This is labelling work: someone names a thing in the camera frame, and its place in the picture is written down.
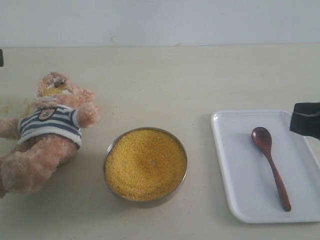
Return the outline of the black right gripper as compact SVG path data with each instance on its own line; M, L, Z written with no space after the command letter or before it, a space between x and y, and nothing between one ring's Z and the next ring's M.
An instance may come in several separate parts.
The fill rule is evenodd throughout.
M289 130L301 136L320 139L320 103L298 102L294 104Z

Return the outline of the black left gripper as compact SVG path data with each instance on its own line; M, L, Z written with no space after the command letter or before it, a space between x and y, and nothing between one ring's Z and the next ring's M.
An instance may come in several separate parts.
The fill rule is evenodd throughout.
M0 49L0 67L4 66L4 55L3 55L3 50Z

